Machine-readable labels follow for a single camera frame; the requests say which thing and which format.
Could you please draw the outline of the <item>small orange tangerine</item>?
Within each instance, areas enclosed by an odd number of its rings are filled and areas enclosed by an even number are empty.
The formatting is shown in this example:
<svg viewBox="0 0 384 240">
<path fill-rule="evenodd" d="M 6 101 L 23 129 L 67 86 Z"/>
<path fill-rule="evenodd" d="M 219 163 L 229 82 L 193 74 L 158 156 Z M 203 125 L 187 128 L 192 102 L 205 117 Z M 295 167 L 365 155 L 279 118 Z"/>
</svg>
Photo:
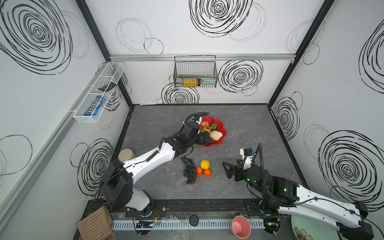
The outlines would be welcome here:
<svg viewBox="0 0 384 240">
<path fill-rule="evenodd" d="M 203 169 L 201 167 L 196 168 L 197 175 L 201 175 L 203 173 Z"/>
<path fill-rule="evenodd" d="M 204 170 L 203 174 L 204 174 L 205 177 L 208 178 L 208 177 L 210 177 L 212 175 L 212 172 L 209 169 L 206 169 L 206 170 Z"/>
</svg>

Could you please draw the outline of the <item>red flower fruit bowl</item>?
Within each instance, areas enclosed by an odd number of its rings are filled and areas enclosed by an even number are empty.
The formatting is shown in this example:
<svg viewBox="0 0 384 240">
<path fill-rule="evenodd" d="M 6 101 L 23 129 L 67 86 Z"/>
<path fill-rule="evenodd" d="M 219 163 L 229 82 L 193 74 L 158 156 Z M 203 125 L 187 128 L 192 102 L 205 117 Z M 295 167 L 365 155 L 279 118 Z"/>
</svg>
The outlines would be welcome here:
<svg viewBox="0 0 384 240">
<path fill-rule="evenodd" d="M 205 144 L 203 147 L 211 147 L 212 145 L 220 145 L 227 135 L 227 130 L 220 120 L 213 117 L 203 117 L 200 122 L 199 135 L 204 137 Z"/>
</svg>

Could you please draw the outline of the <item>cream starfruit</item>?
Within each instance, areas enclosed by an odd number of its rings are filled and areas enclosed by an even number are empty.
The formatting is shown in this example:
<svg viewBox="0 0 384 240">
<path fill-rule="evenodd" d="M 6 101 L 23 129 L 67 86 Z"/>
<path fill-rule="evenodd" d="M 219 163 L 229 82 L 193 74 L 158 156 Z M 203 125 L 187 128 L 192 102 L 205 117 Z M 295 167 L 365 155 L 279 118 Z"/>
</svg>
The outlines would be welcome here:
<svg viewBox="0 0 384 240">
<path fill-rule="evenodd" d="M 219 141 L 223 137 L 223 133 L 220 131 L 211 131 L 210 137 L 213 141 Z"/>
</svg>

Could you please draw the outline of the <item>red apple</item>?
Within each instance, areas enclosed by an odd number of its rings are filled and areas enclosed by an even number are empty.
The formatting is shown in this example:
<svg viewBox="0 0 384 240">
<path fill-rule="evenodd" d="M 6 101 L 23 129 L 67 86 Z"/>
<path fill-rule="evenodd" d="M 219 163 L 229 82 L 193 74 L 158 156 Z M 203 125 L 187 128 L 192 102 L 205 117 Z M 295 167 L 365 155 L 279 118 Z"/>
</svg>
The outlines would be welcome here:
<svg viewBox="0 0 384 240">
<path fill-rule="evenodd" d="M 200 125 L 201 125 L 201 128 L 204 129 L 205 127 L 209 127 L 211 124 L 208 121 L 202 121 Z"/>
</svg>

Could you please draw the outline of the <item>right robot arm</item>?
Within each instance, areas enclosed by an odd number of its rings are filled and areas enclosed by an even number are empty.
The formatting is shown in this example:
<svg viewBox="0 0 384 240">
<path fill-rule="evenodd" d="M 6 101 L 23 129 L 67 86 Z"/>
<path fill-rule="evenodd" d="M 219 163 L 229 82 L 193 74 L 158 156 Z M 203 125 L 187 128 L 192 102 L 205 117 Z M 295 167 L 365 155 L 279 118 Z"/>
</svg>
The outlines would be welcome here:
<svg viewBox="0 0 384 240">
<path fill-rule="evenodd" d="M 253 202 L 257 213 L 277 218 L 298 216 L 324 224 L 348 240 L 371 240 L 373 228 L 365 218 L 368 208 L 362 202 L 343 203 L 310 191 L 285 178 L 271 176 L 264 168 L 253 164 L 245 170 L 242 161 L 235 165 L 223 163 L 228 179 L 245 181 L 261 195 Z"/>
</svg>

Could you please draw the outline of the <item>small yellow fruit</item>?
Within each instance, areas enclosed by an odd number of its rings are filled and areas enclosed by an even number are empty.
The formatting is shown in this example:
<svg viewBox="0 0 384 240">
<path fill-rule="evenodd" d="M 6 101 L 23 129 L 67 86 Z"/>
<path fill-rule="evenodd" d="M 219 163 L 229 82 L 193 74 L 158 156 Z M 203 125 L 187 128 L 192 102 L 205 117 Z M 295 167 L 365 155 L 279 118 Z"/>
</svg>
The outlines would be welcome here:
<svg viewBox="0 0 384 240">
<path fill-rule="evenodd" d="M 210 168 L 210 161 L 202 160 L 200 166 L 203 170 L 208 170 Z"/>
</svg>

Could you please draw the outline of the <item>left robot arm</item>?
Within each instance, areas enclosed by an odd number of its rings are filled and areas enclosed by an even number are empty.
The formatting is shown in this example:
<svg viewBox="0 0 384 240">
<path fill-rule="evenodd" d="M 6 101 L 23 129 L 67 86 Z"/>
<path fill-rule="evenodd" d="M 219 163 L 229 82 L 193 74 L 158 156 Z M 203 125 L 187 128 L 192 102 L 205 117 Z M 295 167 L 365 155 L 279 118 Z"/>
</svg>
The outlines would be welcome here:
<svg viewBox="0 0 384 240">
<path fill-rule="evenodd" d="M 184 122 L 178 132 L 162 138 L 153 150 L 123 163 L 112 161 L 100 182 L 100 192 L 111 210 L 129 208 L 148 216 L 154 201 L 146 191 L 135 189 L 134 184 L 156 167 L 185 154 L 195 144 L 209 145 L 212 142 L 210 133 L 201 132 L 198 122 Z"/>
</svg>

